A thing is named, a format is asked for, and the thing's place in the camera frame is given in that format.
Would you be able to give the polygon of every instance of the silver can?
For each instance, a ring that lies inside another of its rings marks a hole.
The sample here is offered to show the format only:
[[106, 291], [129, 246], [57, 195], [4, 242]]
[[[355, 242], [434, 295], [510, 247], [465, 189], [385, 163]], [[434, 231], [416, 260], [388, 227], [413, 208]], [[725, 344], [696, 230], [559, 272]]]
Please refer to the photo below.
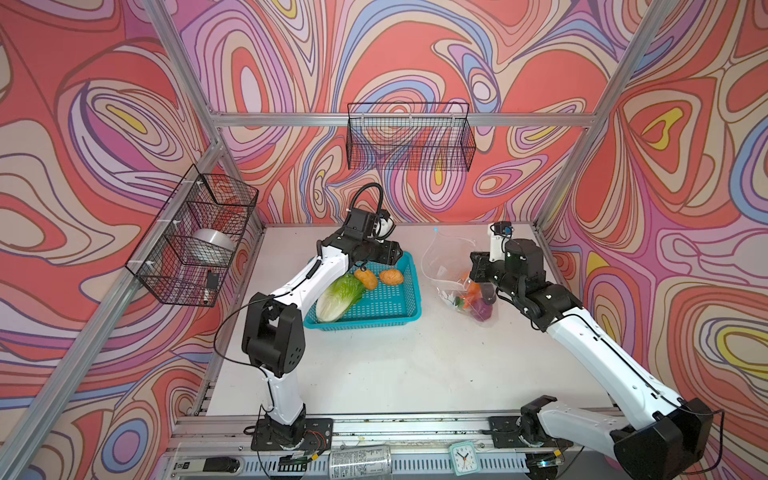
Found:
[[334, 450], [330, 454], [330, 478], [360, 478], [392, 473], [392, 453], [387, 445]]

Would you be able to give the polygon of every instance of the robotic arm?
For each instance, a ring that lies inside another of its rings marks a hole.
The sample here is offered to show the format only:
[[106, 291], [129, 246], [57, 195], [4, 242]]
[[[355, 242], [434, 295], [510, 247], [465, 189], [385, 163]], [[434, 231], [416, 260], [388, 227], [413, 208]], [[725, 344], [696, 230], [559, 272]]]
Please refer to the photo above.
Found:
[[688, 402], [655, 379], [594, 321], [564, 286], [546, 280], [544, 256], [532, 240], [513, 239], [509, 222], [488, 227], [491, 251], [473, 252], [470, 278], [490, 282], [548, 333], [607, 390], [624, 416], [577, 409], [542, 396], [521, 409], [520, 440], [529, 445], [561, 438], [619, 461], [632, 478], [669, 479], [701, 459], [712, 411]]
[[[355, 208], [368, 188], [379, 190], [376, 212]], [[394, 265], [402, 257], [399, 243], [386, 239], [395, 224], [382, 209], [382, 199], [381, 185], [364, 185], [353, 197], [341, 228], [325, 240], [317, 240], [317, 255], [291, 281], [270, 295], [257, 293], [249, 301], [242, 349], [251, 365], [266, 375], [273, 405], [265, 427], [284, 449], [297, 447], [306, 434], [306, 407], [293, 371], [304, 354], [304, 316], [350, 266], [358, 262]]]

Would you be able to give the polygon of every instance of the clock face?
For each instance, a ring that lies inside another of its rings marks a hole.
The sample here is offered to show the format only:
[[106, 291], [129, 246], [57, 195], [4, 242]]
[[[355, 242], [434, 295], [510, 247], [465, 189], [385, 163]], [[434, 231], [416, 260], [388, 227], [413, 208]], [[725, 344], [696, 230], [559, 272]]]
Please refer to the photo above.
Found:
[[456, 475], [477, 472], [480, 469], [475, 446], [471, 442], [460, 443], [451, 447], [451, 458]]

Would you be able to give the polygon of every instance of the clock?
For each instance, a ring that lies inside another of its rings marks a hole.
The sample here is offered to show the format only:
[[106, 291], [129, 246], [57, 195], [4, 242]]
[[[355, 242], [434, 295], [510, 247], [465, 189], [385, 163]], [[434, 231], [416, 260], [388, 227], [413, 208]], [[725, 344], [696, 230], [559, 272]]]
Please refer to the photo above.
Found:
[[472, 442], [461, 442], [451, 445], [449, 449], [453, 472], [458, 475], [467, 475], [480, 470], [480, 461]]

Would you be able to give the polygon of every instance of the patterned wall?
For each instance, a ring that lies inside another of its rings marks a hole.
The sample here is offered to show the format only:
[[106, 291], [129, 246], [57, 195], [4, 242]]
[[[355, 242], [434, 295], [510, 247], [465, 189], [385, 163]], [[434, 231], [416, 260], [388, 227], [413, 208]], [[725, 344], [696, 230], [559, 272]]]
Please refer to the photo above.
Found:
[[[0, 2], [0, 442], [206, 146], [136, 1]], [[147, 476], [251, 241], [213, 309], [139, 292], [27, 480]]]
[[767, 139], [768, 4], [680, 2], [546, 233], [635, 359], [727, 410], [707, 478], [768, 478]]
[[[189, 2], [171, 6], [214, 110], [335, 112], [351, 101], [469, 101], [589, 112], [645, 1]], [[398, 221], [532, 220], [579, 129], [478, 128], [472, 171], [349, 172], [345, 128], [224, 132], [269, 223], [339, 222], [366, 181]]]

